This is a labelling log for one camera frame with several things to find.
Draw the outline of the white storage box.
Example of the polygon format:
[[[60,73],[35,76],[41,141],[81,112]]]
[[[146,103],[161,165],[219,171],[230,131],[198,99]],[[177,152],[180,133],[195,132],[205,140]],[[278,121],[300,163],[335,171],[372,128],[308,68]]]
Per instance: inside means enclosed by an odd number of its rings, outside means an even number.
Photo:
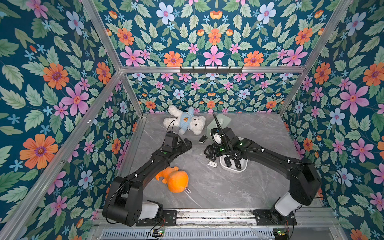
[[[228,171],[228,172],[231,172],[231,173],[234,173],[234,174],[240,174],[240,173],[244,172],[246,170],[247,166],[248,166],[248,161],[249,160],[241,159],[240,160],[241,168],[237,169],[234,160],[230,159],[231,166],[228,167],[227,164],[226,164],[225,158],[226,158],[226,156],[220,156],[220,158],[219,158],[220,166],[225,171]]]

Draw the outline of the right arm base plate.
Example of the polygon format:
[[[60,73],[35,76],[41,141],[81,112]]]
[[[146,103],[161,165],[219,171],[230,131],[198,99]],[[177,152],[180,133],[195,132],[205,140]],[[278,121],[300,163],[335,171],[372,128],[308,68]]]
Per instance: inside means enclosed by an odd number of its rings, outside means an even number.
[[[296,226],[297,220],[294,212],[290,212],[287,216],[283,216],[277,211],[271,210],[253,210],[257,225],[259,226]]]

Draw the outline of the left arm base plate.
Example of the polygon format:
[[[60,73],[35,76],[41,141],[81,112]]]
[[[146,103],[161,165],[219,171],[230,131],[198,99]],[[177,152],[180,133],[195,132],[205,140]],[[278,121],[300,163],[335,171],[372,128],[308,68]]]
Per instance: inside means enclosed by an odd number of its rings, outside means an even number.
[[[137,227],[153,227],[153,226],[175,226],[177,223],[178,211],[163,210],[158,213],[154,219],[138,220]]]

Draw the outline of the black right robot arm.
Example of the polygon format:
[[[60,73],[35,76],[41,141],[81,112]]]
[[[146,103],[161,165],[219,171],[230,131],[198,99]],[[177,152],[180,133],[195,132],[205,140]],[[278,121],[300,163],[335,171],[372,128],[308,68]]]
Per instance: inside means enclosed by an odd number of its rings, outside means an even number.
[[[254,210],[255,216],[275,225],[285,224],[296,209],[312,204],[322,181],[314,164],[308,159],[278,154],[250,139],[239,138],[230,128],[214,128],[211,137],[213,144],[204,151],[209,160],[220,159],[224,167],[238,172],[245,170],[248,161],[253,161],[274,170],[289,181],[288,192],[277,199],[269,212],[262,214]]]

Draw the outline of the black silver flip key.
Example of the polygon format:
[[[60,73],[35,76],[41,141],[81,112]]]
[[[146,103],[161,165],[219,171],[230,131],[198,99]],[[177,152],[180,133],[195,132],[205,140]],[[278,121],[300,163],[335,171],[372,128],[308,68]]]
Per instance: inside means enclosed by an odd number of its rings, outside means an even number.
[[[208,140],[208,137],[207,137],[206,135],[203,135],[203,136],[199,139],[198,143],[199,143],[199,144],[204,144],[207,140]]]

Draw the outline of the white key fob with tag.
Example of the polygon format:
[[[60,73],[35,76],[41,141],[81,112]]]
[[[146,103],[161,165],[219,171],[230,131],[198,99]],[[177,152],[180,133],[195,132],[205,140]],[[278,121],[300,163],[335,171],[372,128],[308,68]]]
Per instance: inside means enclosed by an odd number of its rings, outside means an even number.
[[[209,161],[209,162],[207,163],[207,165],[210,166],[210,167],[213,167],[213,168],[217,168],[217,167],[218,167],[217,163],[212,162],[212,161]]]

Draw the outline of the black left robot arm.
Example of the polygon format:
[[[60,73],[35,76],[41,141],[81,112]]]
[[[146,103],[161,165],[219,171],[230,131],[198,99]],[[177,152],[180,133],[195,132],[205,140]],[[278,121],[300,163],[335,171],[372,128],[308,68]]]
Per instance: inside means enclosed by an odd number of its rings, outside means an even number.
[[[159,149],[138,170],[125,177],[116,177],[104,205],[102,215],[108,221],[134,226],[143,210],[145,187],[180,155],[192,149],[192,142],[168,131]]]

